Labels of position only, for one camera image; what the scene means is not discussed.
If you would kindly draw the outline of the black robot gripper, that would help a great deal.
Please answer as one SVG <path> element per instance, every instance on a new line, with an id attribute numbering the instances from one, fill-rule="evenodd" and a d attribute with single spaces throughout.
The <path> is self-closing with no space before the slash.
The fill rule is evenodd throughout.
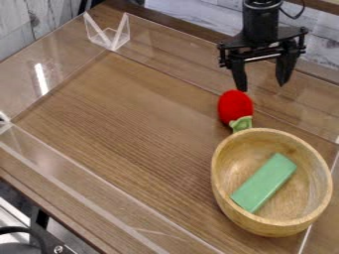
<path id="1" fill-rule="evenodd" d="M 218 42 L 218 66 L 232 71 L 236 88 L 248 91 L 245 63 L 274 60 L 274 77 L 278 86 L 289 81 L 297 58 L 305 53 L 305 27 L 278 27 L 276 38 L 270 41 L 250 40 L 240 32 L 229 42 Z"/>

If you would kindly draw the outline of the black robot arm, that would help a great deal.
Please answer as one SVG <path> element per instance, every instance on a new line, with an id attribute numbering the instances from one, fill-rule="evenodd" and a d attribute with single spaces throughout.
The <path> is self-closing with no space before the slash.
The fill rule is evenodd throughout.
<path id="1" fill-rule="evenodd" d="M 282 0 L 242 0 L 242 29 L 229 42 L 218 42 L 218 66 L 232 72 L 238 91 L 248 90 L 245 64 L 274 59 L 274 78 L 284 86 L 289 81 L 297 58 L 305 53 L 305 27 L 280 27 L 278 13 L 290 16 L 281 9 Z"/>

